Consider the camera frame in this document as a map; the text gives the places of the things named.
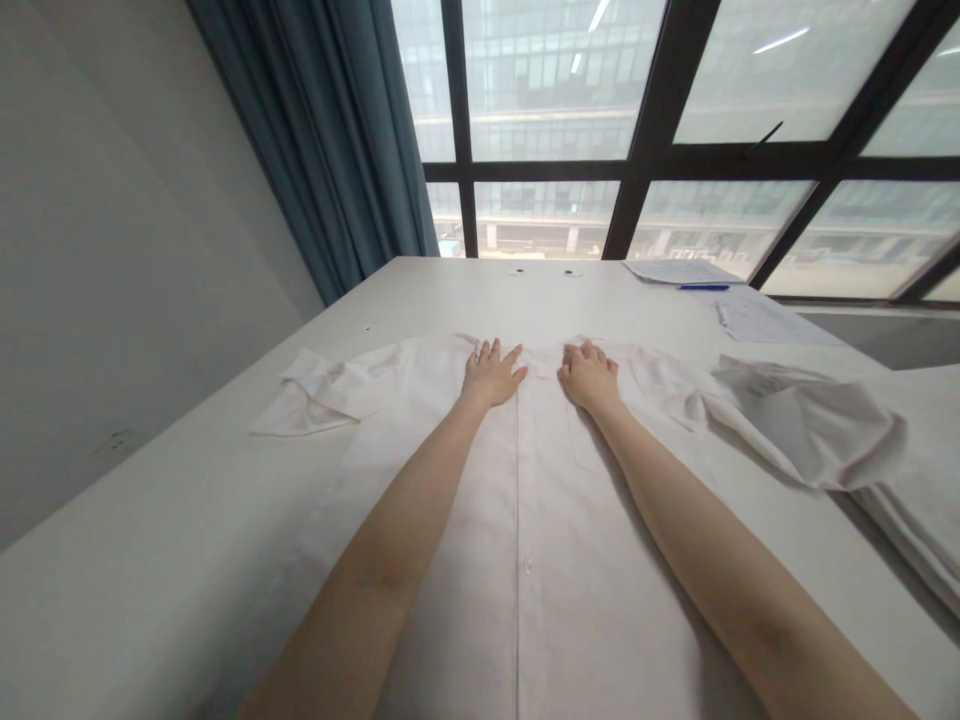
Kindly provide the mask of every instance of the left hand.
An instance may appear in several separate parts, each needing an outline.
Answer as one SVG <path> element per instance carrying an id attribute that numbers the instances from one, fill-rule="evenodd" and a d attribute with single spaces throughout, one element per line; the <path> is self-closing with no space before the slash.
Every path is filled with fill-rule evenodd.
<path id="1" fill-rule="evenodd" d="M 484 340 L 479 352 L 472 353 L 467 359 L 467 374 L 460 396 L 477 398 L 486 407 L 505 403 L 527 376 L 525 367 L 511 372 L 522 351 L 523 346 L 517 345 L 501 360 L 500 338 L 496 338 L 493 345 Z"/>

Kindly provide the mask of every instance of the white wall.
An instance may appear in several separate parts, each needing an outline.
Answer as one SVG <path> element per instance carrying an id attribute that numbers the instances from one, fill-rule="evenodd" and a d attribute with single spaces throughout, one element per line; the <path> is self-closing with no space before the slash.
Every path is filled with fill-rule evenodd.
<path id="1" fill-rule="evenodd" d="M 3 549 L 322 304 L 182 0 L 0 3 L 0 147 Z"/>
<path id="2" fill-rule="evenodd" d="M 891 370 L 960 363 L 960 312 L 794 308 Z"/>

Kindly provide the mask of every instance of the window handle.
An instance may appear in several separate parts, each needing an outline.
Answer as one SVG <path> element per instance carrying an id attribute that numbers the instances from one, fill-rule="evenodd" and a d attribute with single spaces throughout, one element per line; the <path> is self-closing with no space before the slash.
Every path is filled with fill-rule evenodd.
<path id="1" fill-rule="evenodd" d="M 749 160 L 750 158 L 752 158 L 756 154 L 759 147 L 763 145 L 767 140 L 772 138 L 773 134 L 780 129 L 781 125 L 783 125 L 783 120 L 781 120 L 776 125 L 774 125 L 773 130 L 771 130 L 766 135 L 764 135 L 763 138 L 760 140 L 760 142 L 756 143 L 755 145 L 751 145 L 746 150 L 744 150 L 743 154 L 740 157 L 742 157 L 744 160 Z"/>

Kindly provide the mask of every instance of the curtain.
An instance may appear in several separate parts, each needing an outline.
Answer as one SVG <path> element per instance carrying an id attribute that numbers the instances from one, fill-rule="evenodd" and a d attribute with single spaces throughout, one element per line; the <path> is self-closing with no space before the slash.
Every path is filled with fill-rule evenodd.
<path id="1" fill-rule="evenodd" d="M 187 0 L 330 305 L 439 255 L 390 0 Z"/>

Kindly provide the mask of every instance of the glass window pane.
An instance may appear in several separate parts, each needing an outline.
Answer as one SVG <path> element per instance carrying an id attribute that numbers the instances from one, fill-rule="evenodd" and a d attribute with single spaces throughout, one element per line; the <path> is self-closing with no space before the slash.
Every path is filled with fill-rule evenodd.
<path id="1" fill-rule="evenodd" d="M 842 182 L 763 291 L 887 298 L 958 228 L 960 183 Z"/>
<path id="2" fill-rule="evenodd" d="M 960 22 L 910 83 L 864 155 L 960 155 Z"/>
<path id="3" fill-rule="evenodd" d="M 391 0 L 422 162 L 453 162 L 453 121 L 440 0 Z"/>
<path id="4" fill-rule="evenodd" d="M 620 183 L 477 183 L 482 258 L 599 260 Z"/>
<path id="5" fill-rule="evenodd" d="M 651 183 L 627 259 L 703 258 L 746 280 L 812 185 Z"/>
<path id="6" fill-rule="evenodd" d="M 946 279 L 937 285 L 925 300 L 939 300 L 940 302 L 960 302 L 960 270 L 954 270 Z"/>
<path id="7" fill-rule="evenodd" d="M 460 187 L 456 183 L 427 183 L 433 225 L 441 257 L 466 257 L 463 245 L 463 215 L 460 213 Z"/>
<path id="8" fill-rule="evenodd" d="M 464 0 L 473 159 L 625 158 L 664 4 Z"/>
<path id="9" fill-rule="evenodd" d="M 723 0 L 674 142 L 825 140 L 913 0 Z"/>

